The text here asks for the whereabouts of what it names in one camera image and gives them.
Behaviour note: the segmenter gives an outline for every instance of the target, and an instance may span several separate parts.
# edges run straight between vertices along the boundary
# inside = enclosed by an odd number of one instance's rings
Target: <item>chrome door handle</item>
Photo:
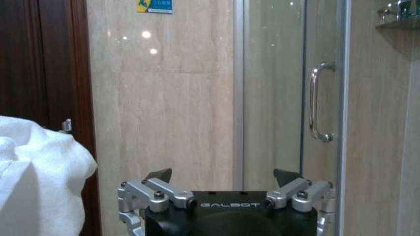
[[[310,103],[309,103],[309,129],[312,136],[316,140],[320,140],[322,143],[328,143],[333,140],[332,134],[322,134],[317,130],[316,122],[317,122],[317,82],[320,79],[320,74],[324,69],[330,71],[336,71],[336,64],[324,62],[320,64],[317,68],[313,68],[310,71]]]

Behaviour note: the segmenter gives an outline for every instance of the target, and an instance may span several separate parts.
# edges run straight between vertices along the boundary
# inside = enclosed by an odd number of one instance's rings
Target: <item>glass shower door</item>
[[[244,0],[245,190],[276,168],[337,186],[344,2]]]

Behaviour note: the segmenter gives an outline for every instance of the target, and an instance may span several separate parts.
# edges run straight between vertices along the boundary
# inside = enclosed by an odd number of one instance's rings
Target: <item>silver metal arm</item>
[[[292,206],[300,212],[309,212],[312,207],[318,210],[317,236],[324,236],[336,218],[336,190],[330,184],[318,181],[306,190],[296,193]]]
[[[144,184],[154,190],[162,191],[173,202],[176,208],[193,209],[197,206],[194,195],[190,191],[180,191],[158,178],[148,179]]]
[[[149,208],[153,212],[168,209],[169,197],[161,191],[154,191],[142,183],[124,182],[118,188],[118,218],[126,224],[130,236],[144,236],[141,218],[134,210]]]
[[[297,178],[278,190],[266,192],[265,206],[270,209],[281,209],[286,206],[288,200],[301,190],[306,189],[310,181]]]
[[[326,181],[317,181],[305,191],[293,195],[292,206],[300,212],[309,212],[314,203],[329,195],[330,185]]]

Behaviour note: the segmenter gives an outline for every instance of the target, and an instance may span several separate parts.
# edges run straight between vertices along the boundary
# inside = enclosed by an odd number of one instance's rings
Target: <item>white towel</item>
[[[0,235],[76,236],[96,163],[72,135],[0,116]]]

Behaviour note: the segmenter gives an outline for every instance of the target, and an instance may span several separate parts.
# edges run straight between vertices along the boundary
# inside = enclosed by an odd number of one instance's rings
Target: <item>sticker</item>
[[[137,0],[137,12],[172,14],[172,0]]]

